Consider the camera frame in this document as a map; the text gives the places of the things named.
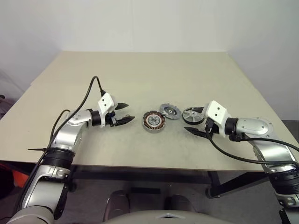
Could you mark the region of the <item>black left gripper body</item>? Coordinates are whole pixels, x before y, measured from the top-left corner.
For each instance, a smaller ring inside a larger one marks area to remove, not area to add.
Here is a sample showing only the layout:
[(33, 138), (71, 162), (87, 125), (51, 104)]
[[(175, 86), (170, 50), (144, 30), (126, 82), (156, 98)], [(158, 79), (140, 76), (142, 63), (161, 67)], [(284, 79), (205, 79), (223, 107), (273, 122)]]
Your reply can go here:
[(115, 118), (115, 110), (117, 109), (118, 104), (110, 108), (106, 114), (106, 125), (111, 127), (117, 126), (117, 120)]

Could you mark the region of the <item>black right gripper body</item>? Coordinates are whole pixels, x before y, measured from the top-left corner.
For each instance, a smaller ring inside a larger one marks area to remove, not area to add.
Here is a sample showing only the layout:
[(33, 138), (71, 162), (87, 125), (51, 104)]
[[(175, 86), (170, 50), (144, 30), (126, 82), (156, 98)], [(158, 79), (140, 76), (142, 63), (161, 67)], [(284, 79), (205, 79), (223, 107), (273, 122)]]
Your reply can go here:
[(219, 127), (214, 120), (207, 118), (205, 122), (205, 138), (208, 138), (208, 135), (212, 137), (214, 134), (220, 134)]

